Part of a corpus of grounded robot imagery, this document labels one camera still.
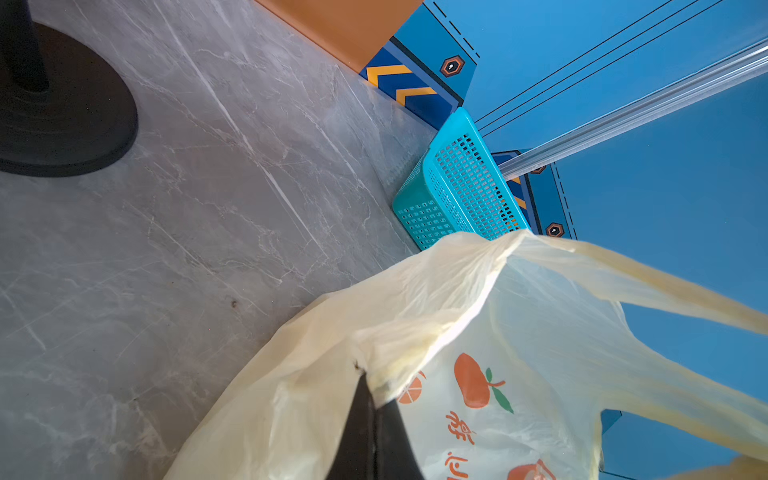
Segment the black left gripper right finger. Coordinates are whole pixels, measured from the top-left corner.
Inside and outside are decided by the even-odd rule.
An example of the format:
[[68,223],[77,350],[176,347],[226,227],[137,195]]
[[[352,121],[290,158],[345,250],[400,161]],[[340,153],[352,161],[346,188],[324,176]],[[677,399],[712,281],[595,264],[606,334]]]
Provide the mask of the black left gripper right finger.
[[396,400],[375,412],[375,445],[376,479],[424,479]]

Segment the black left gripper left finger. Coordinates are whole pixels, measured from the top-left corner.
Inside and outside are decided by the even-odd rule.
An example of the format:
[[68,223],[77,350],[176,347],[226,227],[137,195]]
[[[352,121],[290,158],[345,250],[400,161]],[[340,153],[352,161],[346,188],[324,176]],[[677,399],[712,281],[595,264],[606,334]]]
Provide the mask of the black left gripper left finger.
[[357,384],[327,480],[372,480],[375,475],[376,409],[363,374]]

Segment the yellow printed plastic bag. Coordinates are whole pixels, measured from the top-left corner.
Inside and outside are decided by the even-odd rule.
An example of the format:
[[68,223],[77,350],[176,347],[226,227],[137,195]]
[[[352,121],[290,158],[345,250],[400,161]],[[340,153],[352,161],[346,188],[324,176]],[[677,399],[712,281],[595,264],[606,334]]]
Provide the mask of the yellow printed plastic bag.
[[655,352],[627,304],[758,334],[764,314],[595,245],[455,233],[286,322],[183,445],[171,479],[326,479],[360,377],[396,400],[424,479],[595,479],[602,413],[729,448],[696,479],[767,475],[767,406]]

